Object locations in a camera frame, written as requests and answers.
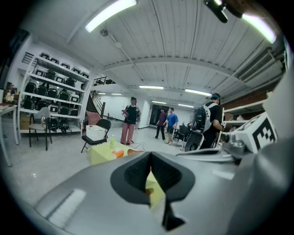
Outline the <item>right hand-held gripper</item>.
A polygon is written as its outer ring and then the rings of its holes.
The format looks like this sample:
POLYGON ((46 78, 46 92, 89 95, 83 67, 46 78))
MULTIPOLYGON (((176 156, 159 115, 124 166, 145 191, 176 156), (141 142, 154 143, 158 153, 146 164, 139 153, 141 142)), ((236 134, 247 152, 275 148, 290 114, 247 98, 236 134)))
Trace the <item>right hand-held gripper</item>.
POLYGON ((277 141, 277 134, 266 112, 251 118, 241 127, 226 134, 222 148, 209 148, 179 153, 176 156, 202 162, 233 162, 247 154, 256 154, 277 141))

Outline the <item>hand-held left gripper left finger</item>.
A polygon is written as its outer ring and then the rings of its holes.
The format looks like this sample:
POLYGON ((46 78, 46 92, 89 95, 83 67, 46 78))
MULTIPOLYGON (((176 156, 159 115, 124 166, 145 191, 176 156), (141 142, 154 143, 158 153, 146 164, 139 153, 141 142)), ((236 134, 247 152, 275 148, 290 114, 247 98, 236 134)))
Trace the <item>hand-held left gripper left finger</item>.
POLYGON ((45 194, 35 210, 71 235, 162 235, 146 194, 152 161, 163 152, 122 157, 82 169, 45 194))

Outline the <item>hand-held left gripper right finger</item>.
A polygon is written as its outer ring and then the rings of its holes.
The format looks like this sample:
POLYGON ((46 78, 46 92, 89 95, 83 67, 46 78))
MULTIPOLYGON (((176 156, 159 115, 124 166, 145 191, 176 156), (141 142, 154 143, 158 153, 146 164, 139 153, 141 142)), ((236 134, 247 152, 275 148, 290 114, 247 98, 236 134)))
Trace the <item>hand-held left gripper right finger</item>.
POLYGON ((165 192, 152 235, 227 235, 242 191, 241 166, 151 152, 153 175, 165 192))

